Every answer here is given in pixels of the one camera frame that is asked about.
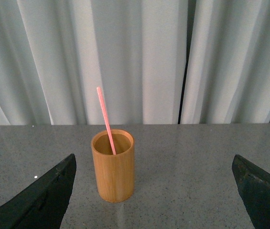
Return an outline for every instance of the wooden cup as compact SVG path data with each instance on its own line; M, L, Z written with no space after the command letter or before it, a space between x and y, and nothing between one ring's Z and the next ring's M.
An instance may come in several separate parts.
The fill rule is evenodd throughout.
M99 195L111 203L122 202L134 192L134 138L124 130L111 130L116 155L113 155L107 131L91 141Z

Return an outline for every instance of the curtain fold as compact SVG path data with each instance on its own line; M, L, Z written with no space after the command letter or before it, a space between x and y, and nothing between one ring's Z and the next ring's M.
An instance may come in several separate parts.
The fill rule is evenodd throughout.
M186 64L181 123L270 122L270 0L193 2L0 0L0 125L103 124L97 86L111 124L176 124Z
M182 123L270 121L270 1L197 1Z

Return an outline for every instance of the drinking straw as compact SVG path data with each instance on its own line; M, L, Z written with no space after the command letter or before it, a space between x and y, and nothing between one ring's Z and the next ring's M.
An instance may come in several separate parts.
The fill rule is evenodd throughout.
M112 135L111 135L111 130L110 130L110 126L109 126L108 115L107 115L107 111L106 111L106 107L105 107L105 102L104 102L102 90L101 90L100 87L97 87L97 94L98 94L98 99L100 101L100 105L101 105L101 109L102 109L102 113L103 113L103 117L104 117L104 121L105 121L105 126L106 126L106 129L107 129L107 133L108 133L108 137L109 137L109 141L110 141L110 146L111 146L111 149L112 149L112 153L114 155L116 155L116 149L115 149L115 146L114 146L114 141L112 140Z

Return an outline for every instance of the gray countertop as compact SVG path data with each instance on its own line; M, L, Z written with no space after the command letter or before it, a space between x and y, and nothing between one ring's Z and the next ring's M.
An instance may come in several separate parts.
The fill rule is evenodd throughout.
M113 125L135 138L135 192L97 192L90 141L103 125L0 126L0 205L68 156L77 171L62 229L253 228L231 170L240 154L270 172L270 124Z

